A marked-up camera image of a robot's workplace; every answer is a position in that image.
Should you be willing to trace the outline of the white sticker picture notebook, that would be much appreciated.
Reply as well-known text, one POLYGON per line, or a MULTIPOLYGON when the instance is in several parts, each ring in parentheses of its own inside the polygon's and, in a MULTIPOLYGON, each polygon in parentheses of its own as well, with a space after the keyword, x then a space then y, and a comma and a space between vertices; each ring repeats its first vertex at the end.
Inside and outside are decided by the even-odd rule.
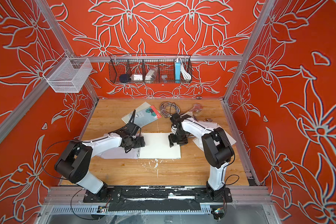
POLYGON ((132 149, 127 154, 121 147, 107 150, 99 157, 103 159, 180 159, 181 148, 175 144, 170 147, 170 133, 143 133, 145 146, 132 149))

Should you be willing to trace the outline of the teal steno notes notebook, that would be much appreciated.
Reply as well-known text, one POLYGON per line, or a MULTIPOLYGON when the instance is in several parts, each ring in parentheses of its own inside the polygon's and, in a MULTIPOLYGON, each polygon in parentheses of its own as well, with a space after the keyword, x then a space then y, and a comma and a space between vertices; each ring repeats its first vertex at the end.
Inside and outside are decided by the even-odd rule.
POLYGON ((156 109, 154 105, 148 106, 140 111, 135 113, 133 118, 133 123, 139 127, 144 127, 158 119, 162 116, 160 112, 156 109))

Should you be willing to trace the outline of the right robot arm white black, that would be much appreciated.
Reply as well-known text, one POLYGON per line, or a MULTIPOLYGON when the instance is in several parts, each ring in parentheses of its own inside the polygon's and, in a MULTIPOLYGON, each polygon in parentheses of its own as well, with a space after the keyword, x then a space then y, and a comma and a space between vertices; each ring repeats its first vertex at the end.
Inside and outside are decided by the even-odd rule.
POLYGON ((222 199, 230 201, 226 188, 226 168, 235 156, 232 148, 235 140, 219 125, 197 121, 189 115, 173 114, 170 118, 172 133, 168 136, 169 145, 183 146, 188 144, 188 135, 198 140, 197 145, 203 149, 204 156, 210 165, 210 175, 206 185, 206 194, 210 200, 222 199))

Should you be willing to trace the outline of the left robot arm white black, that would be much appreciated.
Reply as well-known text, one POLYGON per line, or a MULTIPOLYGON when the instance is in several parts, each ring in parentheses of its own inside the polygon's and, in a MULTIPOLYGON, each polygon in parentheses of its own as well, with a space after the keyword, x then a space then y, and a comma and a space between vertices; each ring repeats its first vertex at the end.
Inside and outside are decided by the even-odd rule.
POLYGON ((109 198, 107 184, 89 171, 91 159, 106 155, 110 158, 136 159, 138 149, 145 146, 141 127, 134 124, 133 111, 129 122, 122 128, 89 141, 69 141, 54 169, 71 183, 88 190, 96 200, 102 202, 109 198))

